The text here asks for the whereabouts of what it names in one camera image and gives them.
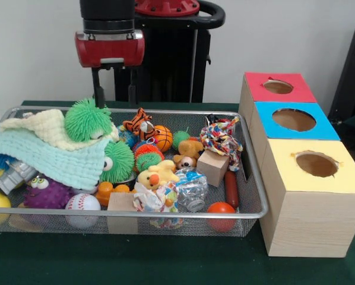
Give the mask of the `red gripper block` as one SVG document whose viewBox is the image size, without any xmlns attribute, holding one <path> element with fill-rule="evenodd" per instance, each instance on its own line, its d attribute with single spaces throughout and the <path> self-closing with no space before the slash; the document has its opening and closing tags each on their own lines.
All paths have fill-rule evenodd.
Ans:
<svg viewBox="0 0 355 285">
<path fill-rule="evenodd" d="M 142 31 L 125 34 L 75 34 L 75 46 L 79 62 L 84 68 L 92 68 L 96 107 L 105 107 L 104 91 L 100 85 L 99 71 L 103 65 L 122 64 L 130 68 L 128 87 L 129 103 L 137 105 L 137 68 L 143 61 L 145 39 Z"/>
</svg>

